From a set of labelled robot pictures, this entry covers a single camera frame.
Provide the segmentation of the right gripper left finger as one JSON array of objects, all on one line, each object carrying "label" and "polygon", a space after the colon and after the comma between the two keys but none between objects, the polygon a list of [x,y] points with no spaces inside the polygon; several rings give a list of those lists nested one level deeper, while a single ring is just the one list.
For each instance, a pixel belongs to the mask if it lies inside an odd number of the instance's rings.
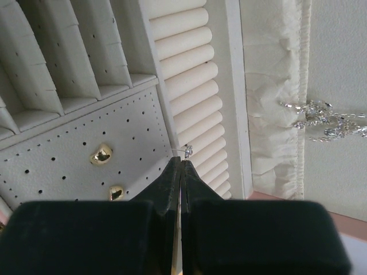
[{"label": "right gripper left finger", "polygon": [[34,201],[1,234],[2,274],[174,274],[181,160],[128,201]]}]

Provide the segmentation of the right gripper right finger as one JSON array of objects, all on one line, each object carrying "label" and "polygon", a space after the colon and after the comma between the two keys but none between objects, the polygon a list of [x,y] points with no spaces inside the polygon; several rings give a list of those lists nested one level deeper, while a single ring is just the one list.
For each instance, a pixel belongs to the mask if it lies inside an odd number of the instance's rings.
[{"label": "right gripper right finger", "polygon": [[336,226],[319,203],[223,199],[181,163],[184,274],[350,274]]}]

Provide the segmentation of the silver crystal stud earring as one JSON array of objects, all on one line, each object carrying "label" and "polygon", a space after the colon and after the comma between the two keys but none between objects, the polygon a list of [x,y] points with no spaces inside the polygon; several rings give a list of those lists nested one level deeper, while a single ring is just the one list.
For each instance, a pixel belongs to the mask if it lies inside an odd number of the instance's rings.
[{"label": "silver crystal stud earring", "polygon": [[184,145],[184,148],[172,148],[172,151],[182,152],[184,159],[189,159],[193,154],[193,146],[190,144]]}]

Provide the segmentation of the pink jewelry box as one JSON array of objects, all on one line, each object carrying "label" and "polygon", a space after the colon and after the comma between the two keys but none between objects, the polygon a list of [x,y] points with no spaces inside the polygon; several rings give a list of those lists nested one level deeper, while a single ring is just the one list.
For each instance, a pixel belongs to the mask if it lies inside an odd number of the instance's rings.
[{"label": "pink jewelry box", "polygon": [[2,1],[1,224],[114,185],[130,200],[190,144],[223,199],[316,201],[366,239],[366,113],[313,85],[317,6]]}]

